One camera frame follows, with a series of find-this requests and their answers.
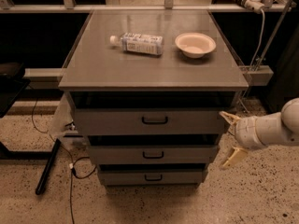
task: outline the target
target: plastic bottle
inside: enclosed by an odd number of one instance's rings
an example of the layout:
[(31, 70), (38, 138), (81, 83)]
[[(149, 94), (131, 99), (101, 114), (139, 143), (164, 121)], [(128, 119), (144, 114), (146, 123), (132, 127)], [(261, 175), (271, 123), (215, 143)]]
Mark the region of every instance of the plastic bottle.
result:
[(157, 35), (125, 33), (122, 36), (112, 35), (110, 43), (121, 47), (124, 51), (162, 55), (164, 39)]

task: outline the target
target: speckled floor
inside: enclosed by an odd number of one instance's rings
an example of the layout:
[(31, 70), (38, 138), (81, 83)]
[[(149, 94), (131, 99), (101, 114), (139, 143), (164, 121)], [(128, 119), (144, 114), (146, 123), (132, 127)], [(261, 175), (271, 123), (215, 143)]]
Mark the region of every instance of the speckled floor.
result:
[[(50, 150), (48, 134), (31, 120), (35, 102), (12, 108), (0, 119), (1, 141), (11, 150)], [(38, 102), (34, 121), (41, 131), (50, 128), (57, 102)], [(265, 114), (256, 99), (247, 101), (250, 114)], [(226, 134), (221, 150), (208, 168), (206, 181), (195, 186), (118, 187), (105, 189), (96, 174), (74, 179), (75, 223), (299, 223), (299, 147), (273, 146), (255, 151), (229, 170), (220, 168), (234, 138)], [(86, 156), (73, 147), (74, 159)], [(35, 190), (45, 161), (0, 161), (0, 223), (72, 223), (70, 214), (70, 158), (60, 148), (44, 194)], [(90, 172), (88, 160), (77, 166)]]

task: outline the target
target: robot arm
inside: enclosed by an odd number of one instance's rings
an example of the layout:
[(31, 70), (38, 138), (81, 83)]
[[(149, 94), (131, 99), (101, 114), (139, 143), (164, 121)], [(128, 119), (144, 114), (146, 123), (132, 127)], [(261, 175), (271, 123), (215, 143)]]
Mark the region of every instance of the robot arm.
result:
[(299, 146), (299, 98), (290, 100), (281, 112), (267, 116), (240, 118), (223, 111), (220, 115), (234, 126), (238, 143), (224, 168), (243, 160), (250, 150), (271, 145)]

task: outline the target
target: gray countertop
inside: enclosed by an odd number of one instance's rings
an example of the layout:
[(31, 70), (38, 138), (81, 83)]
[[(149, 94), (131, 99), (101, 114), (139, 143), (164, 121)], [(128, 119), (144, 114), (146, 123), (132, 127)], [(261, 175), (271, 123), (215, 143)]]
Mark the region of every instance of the gray countertop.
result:
[[(164, 37), (160, 57), (123, 52), (109, 43), (125, 32)], [(211, 36), (216, 49), (190, 59), (176, 47), (182, 33)], [(63, 91), (244, 91), (248, 82), (204, 10), (97, 10), (60, 82)]]

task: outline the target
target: bowl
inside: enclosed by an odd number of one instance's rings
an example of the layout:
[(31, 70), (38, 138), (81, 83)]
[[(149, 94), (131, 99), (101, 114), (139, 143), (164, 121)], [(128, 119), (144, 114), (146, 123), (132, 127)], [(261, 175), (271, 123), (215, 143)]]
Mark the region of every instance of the bowl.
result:
[(184, 55), (190, 58), (200, 58), (216, 48), (216, 43), (211, 37), (198, 33), (178, 35), (175, 43)]

